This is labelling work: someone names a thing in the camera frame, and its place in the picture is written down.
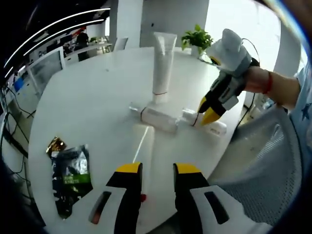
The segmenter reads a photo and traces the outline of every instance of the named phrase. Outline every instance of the white squeeze tube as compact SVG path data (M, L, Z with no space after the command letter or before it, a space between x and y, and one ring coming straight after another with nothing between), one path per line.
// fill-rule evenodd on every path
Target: white squeeze tube
M165 132L175 133L177 131L178 118L171 117L146 106L139 106L132 102L129 108L142 122L148 123Z
M153 102L167 102L176 34L154 33Z
M226 134L227 126L225 123L215 121L203 126L200 124L203 119L203 114L189 109L183 109L182 113L182 119L191 126L203 129L205 132L214 134L218 137L222 137Z

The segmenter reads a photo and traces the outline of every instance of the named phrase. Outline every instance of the red object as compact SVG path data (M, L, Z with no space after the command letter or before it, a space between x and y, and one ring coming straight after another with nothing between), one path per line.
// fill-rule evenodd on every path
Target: red object
M146 200L146 194L141 194L140 200L144 202Z
M263 94L267 94L272 89L273 78L272 78L271 72L268 72L268 73L269 73L268 85L267 85L267 89L263 92Z

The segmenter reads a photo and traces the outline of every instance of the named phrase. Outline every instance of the white bottle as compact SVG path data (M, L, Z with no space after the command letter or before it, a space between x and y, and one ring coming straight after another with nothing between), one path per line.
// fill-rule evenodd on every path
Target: white bottle
M203 114L197 113L193 110L183 109L182 118L191 126L194 126L199 129L203 129L207 133L212 133L218 137L222 137L226 134L227 126L225 123L220 121L215 121L207 125L201 125L203 119Z
M173 118L149 107L140 107L132 102L129 108L142 122L148 123L165 132L175 133L177 131L178 118Z

